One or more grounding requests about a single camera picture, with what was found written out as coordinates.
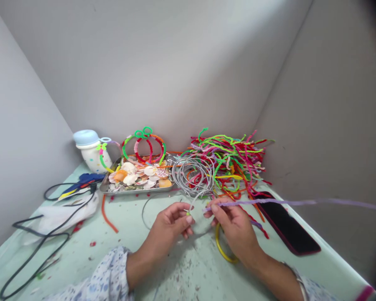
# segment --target light green tabletop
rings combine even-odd
[[[78,181],[82,173],[89,173],[84,163],[65,182]],[[257,190],[270,191],[277,199],[281,199],[266,185],[258,186]],[[159,211],[181,199],[183,202],[190,201],[185,196],[173,195],[173,193],[171,197],[163,194],[150,200],[143,214],[146,223],[152,225]],[[146,200],[146,194],[141,194],[138,197],[135,195],[116,197],[112,203],[106,203],[106,214],[118,228],[118,234],[104,222],[100,206],[98,206],[96,214],[85,221],[81,230],[75,233],[60,250],[61,260],[46,270],[41,280],[35,278],[10,300],[40,300],[48,294],[60,291],[68,284],[78,283],[89,277],[100,260],[115,246],[123,245],[131,251],[136,251],[149,232],[141,218]],[[164,264],[135,290],[136,300],[152,301],[154,297],[156,300],[274,300],[272,294],[253,278],[241,263],[233,265],[221,256],[216,246],[214,231],[209,229],[210,221],[202,216],[205,204],[206,200],[198,201],[192,211],[192,216],[196,220],[193,230],[197,236],[177,243]],[[50,202],[42,204],[42,206],[47,205],[50,205]],[[263,227],[270,239],[266,239],[262,232],[255,228],[263,250],[277,260],[297,268],[302,275],[325,286],[339,299],[355,300],[367,282],[291,207],[285,207],[318,242],[322,251],[309,256],[295,256],[287,249],[267,221],[263,223]],[[260,221],[253,206],[245,205],[244,209]],[[36,245],[22,246],[20,240],[24,234],[15,237],[16,233],[0,247],[0,256],[2,256],[0,258],[0,290],[36,247]],[[223,235],[221,235],[221,244],[225,250],[228,250],[223,240]],[[6,295],[24,283],[62,241],[63,238],[54,238],[46,242],[33,260],[10,284]],[[89,244],[93,241],[96,242],[96,246],[90,247]],[[369,300],[376,300],[376,293]]]

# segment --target fingernail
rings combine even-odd
[[[189,215],[189,216],[187,217],[187,222],[188,222],[189,224],[192,224],[192,223],[193,223],[193,217],[192,217],[192,215]]]

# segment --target red phone case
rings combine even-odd
[[[271,199],[275,199],[269,192],[263,192],[263,193],[266,193],[266,194],[269,194],[271,197]],[[304,255],[310,255],[310,254],[315,254],[315,253],[318,253],[320,252],[322,249],[320,248],[319,244],[311,237],[311,239],[315,242],[315,244],[319,247],[317,250],[315,251],[310,251],[310,252],[298,252],[297,250],[295,250],[295,248],[290,244],[290,242],[288,241],[288,239],[284,236],[284,234],[280,231],[280,229],[277,227],[277,225],[273,222],[273,220],[271,219],[271,217],[266,213],[266,211],[262,208],[262,204],[258,204],[258,207],[260,209],[260,211],[262,212],[262,214],[264,215],[264,217],[269,221],[269,223],[272,225],[273,229],[277,232],[277,234],[280,236],[280,238],[282,239],[282,241],[284,242],[284,244],[287,246],[287,248],[295,255],[297,256],[304,256]]]

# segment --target forearm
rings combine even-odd
[[[303,295],[297,277],[289,267],[273,259],[263,251],[252,257],[244,265],[274,294],[280,301],[303,301]]]
[[[132,291],[150,272],[153,270],[154,263],[149,259],[141,249],[129,254],[127,259],[127,282],[130,291]]]

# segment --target orange shell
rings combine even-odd
[[[117,181],[123,181],[124,178],[128,175],[128,173],[125,171],[125,170],[122,170],[120,169],[116,175],[114,176],[114,180],[117,180]]]
[[[160,188],[170,187],[171,185],[172,185],[172,183],[168,179],[160,179],[159,180],[159,187]]]

